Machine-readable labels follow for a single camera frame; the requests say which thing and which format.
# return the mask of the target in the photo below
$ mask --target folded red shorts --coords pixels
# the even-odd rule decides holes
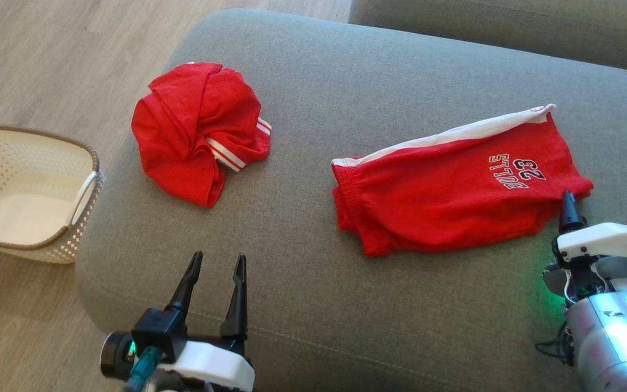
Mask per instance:
[[[339,228],[367,256],[440,252],[537,233],[562,193],[589,196],[550,114],[535,107],[333,160]]]
[[[182,64],[149,84],[132,132],[142,168],[167,193],[211,208],[224,188],[224,166],[240,171],[269,152],[272,127],[239,72],[221,64]]]

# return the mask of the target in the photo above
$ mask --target laundry basket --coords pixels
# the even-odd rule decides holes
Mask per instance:
[[[0,251],[74,262],[101,183],[98,158],[89,146],[0,126]]]

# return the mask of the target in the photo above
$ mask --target black round component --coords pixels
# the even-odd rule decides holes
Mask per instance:
[[[128,332],[114,332],[108,335],[100,352],[100,372],[105,377],[130,379],[130,370],[134,365],[134,355],[127,356],[132,345],[132,334]]]

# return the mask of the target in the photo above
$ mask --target gray ottoman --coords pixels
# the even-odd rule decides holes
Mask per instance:
[[[127,130],[77,258],[101,328],[129,330],[164,306],[203,250],[188,324],[217,333],[243,252],[261,390],[579,390],[575,370],[533,349],[563,320],[540,280],[555,221],[485,248],[369,260],[336,226],[330,161],[553,102],[595,184],[583,212],[627,224],[626,70],[249,10],[204,20],[167,69],[201,60],[244,74],[271,154],[227,174],[207,210],[147,178]]]

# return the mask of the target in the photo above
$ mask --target white stripe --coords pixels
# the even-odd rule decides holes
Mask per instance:
[[[265,132],[266,134],[269,134],[269,129],[267,129],[266,127],[264,127],[264,125],[263,125],[263,124],[261,124],[260,122],[258,122],[258,124],[256,125],[256,127],[257,127],[259,130],[261,130],[261,131]]]
[[[214,148],[210,148],[212,150],[212,153],[214,154],[214,159],[219,162],[219,163],[223,163],[226,164],[226,166],[229,167],[229,169],[232,169],[235,172],[240,172],[241,169],[239,169],[238,167],[234,166],[233,164],[231,164],[231,162],[227,161],[226,158],[224,158],[219,151],[217,151]]]
[[[212,148],[214,148],[217,151],[219,151],[220,154],[222,154],[223,156],[225,156],[226,158],[228,158],[232,162],[234,162],[234,164],[236,164],[236,166],[239,166],[239,168],[243,168],[244,166],[246,166],[246,162],[241,161],[241,159],[239,159],[231,151],[226,149],[226,147],[222,146],[221,143],[219,143],[218,141],[212,139],[211,137],[207,137],[206,139],[207,139],[207,144],[209,144],[210,146],[212,146]]]
[[[338,158],[331,162],[335,166],[360,166],[361,164],[375,161],[383,158],[388,154],[394,153],[401,149],[416,149],[420,147],[437,146],[439,144],[451,143],[458,140],[482,139],[483,137],[494,136],[495,134],[507,132],[513,127],[521,124],[533,123],[539,124],[547,120],[546,115],[555,110],[555,105],[549,104],[534,109],[525,110],[523,112],[505,114],[500,117],[493,117],[478,122],[473,122],[465,126],[455,127],[448,131],[433,134],[432,136],[421,137],[420,139],[411,140],[396,144],[395,146],[386,147],[359,159]]]
[[[268,124],[265,120],[261,119],[260,117],[258,117],[258,121],[262,122],[264,126],[266,126],[268,129],[272,129],[272,126],[270,124]]]

